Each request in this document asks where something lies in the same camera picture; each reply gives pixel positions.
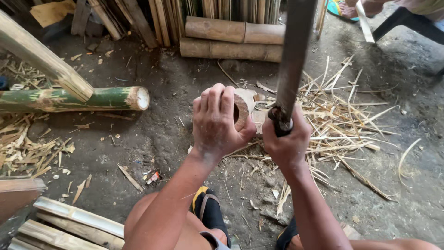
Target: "sandal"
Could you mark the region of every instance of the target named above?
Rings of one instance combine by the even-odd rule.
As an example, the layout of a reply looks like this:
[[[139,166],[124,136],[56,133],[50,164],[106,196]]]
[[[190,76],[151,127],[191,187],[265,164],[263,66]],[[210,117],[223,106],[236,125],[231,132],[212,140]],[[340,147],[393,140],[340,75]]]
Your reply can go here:
[[[193,198],[193,213],[208,229],[220,229],[226,235],[228,248],[231,248],[230,237],[223,221],[219,199],[216,193],[208,187],[201,186]]]
[[[342,16],[341,13],[341,9],[339,8],[339,3],[344,2],[343,0],[329,0],[328,1],[328,6],[327,6],[327,11],[328,13],[339,17],[340,19],[347,21],[347,22],[352,22],[352,23],[356,23],[357,21],[359,21],[359,17],[353,17],[353,18],[346,18]]]
[[[296,220],[293,216],[293,218],[291,218],[290,224],[280,235],[278,235],[276,239],[276,250],[285,250],[288,247],[288,244],[290,244],[293,236],[296,236],[298,234],[299,231],[297,230]]]

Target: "concrete floor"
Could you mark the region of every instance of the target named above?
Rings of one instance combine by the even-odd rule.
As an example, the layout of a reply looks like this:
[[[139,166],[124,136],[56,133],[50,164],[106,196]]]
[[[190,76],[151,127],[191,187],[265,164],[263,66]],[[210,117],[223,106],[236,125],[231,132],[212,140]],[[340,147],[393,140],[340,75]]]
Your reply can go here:
[[[386,4],[382,14],[369,20],[372,29],[382,23],[395,8],[394,4]],[[70,181],[76,187],[92,174],[91,187],[83,190],[75,206],[124,223],[132,206],[143,195],[159,191],[186,157],[187,149],[193,144],[192,100],[217,82],[225,85],[230,85],[230,82],[219,69],[216,60],[182,58],[175,47],[147,52],[134,35],[111,43],[114,52],[110,58],[95,54],[83,55],[81,61],[69,60],[76,54],[85,54],[85,47],[91,42],[87,39],[84,44],[82,38],[66,35],[47,45],[58,56],[65,57],[70,65],[84,64],[79,73],[94,87],[146,87],[151,95],[149,109],[144,112],[119,113],[134,115],[135,121],[98,117],[90,112],[51,114],[47,122],[32,126],[30,138],[33,139],[49,126],[52,132],[46,136],[48,140],[58,136],[73,137],[76,147],[70,157],[62,159],[63,167],[71,170],[70,175],[58,171],[48,172],[42,177],[48,183],[54,174],[60,175],[58,180],[48,184],[44,196],[61,198]],[[377,122],[380,125],[397,126],[395,131],[402,136],[391,136],[389,139],[399,148],[379,144],[382,147],[380,152],[364,149],[364,153],[354,155],[366,161],[349,162],[383,192],[394,194],[395,201],[385,201],[353,178],[343,166],[333,170],[334,163],[321,163],[317,168],[329,175],[332,185],[340,189],[331,190],[320,185],[327,193],[325,200],[333,214],[339,221],[352,225],[366,239],[418,238],[444,248],[444,87],[442,80],[433,78],[434,73],[444,66],[444,47],[405,27],[395,28],[377,44],[367,44],[359,24],[349,24],[329,14],[321,39],[312,39],[310,46],[313,52],[309,52],[305,71],[311,76],[317,77],[324,72],[327,56],[330,57],[327,75],[330,78],[341,68],[341,61],[355,54],[355,63],[352,68],[344,71],[337,86],[346,86],[347,81],[353,80],[357,71],[363,68],[358,90],[396,88],[375,94],[359,93],[356,102],[389,101],[389,105],[369,109],[380,112],[393,105],[400,105],[407,111],[402,115],[397,109],[393,110]],[[97,64],[99,57],[104,60],[101,65]],[[229,60],[224,63],[224,67],[235,81],[245,79],[252,84],[260,81],[272,89],[276,88],[279,67],[276,63]],[[128,82],[118,81],[115,77]],[[174,117],[180,117],[184,126],[180,121],[177,124]],[[95,122],[90,129],[68,134],[75,129],[72,124],[90,122]],[[116,146],[108,138],[111,124],[114,124],[113,134],[120,134]],[[406,173],[413,173],[413,178],[405,181],[413,187],[409,189],[400,184],[397,167],[402,153],[418,138],[422,139],[418,145],[423,146],[424,150],[413,148],[403,165]],[[138,158],[141,163],[133,162]],[[145,190],[142,194],[124,177],[117,164],[127,165],[139,183],[143,183],[142,173],[148,170],[159,171],[162,180],[150,186],[143,185]],[[243,202],[245,198],[251,198],[261,209],[276,209],[276,206],[268,205],[262,199],[272,197],[272,189],[281,189],[283,177],[279,171],[270,173],[277,180],[274,185],[255,173],[247,181],[243,179],[245,189],[240,190],[240,168],[244,165],[244,172],[248,173],[252,166],[260,164],[263,163],[243,158],[222,161],[205,182],[217,192],[229,227],[228,232],[240,239],[243,249],[274,249],[275,238],[284,228],[281,224],[288,221],[292,213],[291,199],[287,200],[279,221],[260,215],[258,211],[247,210],[250,205],[248,200]],[[269,175],[268,165],[262,166],[265,174]],[[67,198],[67,203],[71,203],[73,196]],[[358,216],[359,223],[352,222],[352,216]],[[265,222],[262,231],[258,228],[260,218]],[[23,219],[18,217],[3,226],[0,233],[3,248]]]

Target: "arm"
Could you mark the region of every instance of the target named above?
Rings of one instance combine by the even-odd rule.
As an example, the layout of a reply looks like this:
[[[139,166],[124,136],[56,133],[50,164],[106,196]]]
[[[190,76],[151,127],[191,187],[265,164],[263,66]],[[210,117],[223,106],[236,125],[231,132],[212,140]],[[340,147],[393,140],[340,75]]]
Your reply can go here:
[[[349,240],[331,213],[311,178],[305,162],[311,127],[304,120],[302,108],[293,109],[290,135],[276,137],[273,122],[266,118],[263,136],[266,151],[277,163],[293,196],[293,209],[305,250],[352,250]]]
[[[251,118],[234,128],[234,88],[218,83],[193,102],[194,147],[143,213],[123,250],[174,249],[195,192],[224,155],[256,133]]]

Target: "person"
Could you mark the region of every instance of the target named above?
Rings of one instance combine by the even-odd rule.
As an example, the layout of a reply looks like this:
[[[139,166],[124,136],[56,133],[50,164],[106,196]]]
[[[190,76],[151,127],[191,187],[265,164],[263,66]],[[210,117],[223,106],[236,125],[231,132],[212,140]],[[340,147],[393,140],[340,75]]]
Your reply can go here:
[[[234,128],[234,88],[218,83],[193,103],[194,147],[159,193],[143,197],[124,227],[123,250],[226,250],[230,238],[214,191],[199,187],[222,157],[256,133],[248,118]],[[420,240],[349,241],[313,182],[305,151],[311,127],[296,105],[291,133],[277,138],[272,121],[263,125],[265,149],[292,190],[294,217],[278,236],[280,250],[439,250]],[[188,208],[192,204],[193,212]]]
[[[369,17],[382,12],[384,3],[394,0],[361,0],[365,14]],[[330,0],[327,6],[330,14],[350,21],[358,21],[356,3],[358,0]],[[396,0],[401,7],[407,8],[411,13],[423,15],[433,22],[444,20],[444,0]]]

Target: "machete handle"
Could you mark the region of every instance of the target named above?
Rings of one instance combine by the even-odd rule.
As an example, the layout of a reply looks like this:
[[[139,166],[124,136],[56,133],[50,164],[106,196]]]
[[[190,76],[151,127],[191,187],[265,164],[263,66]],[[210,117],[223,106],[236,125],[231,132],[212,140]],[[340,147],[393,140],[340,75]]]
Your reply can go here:
[[[282,137],[289,135],[291,130],[293,129],[293,121],[290,118],[290,122],[282,122],[278,119],[278,116],[275,114],[276,112],[280,112],[280,108],[274,107],[268,111],[268,118],[273,121],[274,132],[277,137]]]

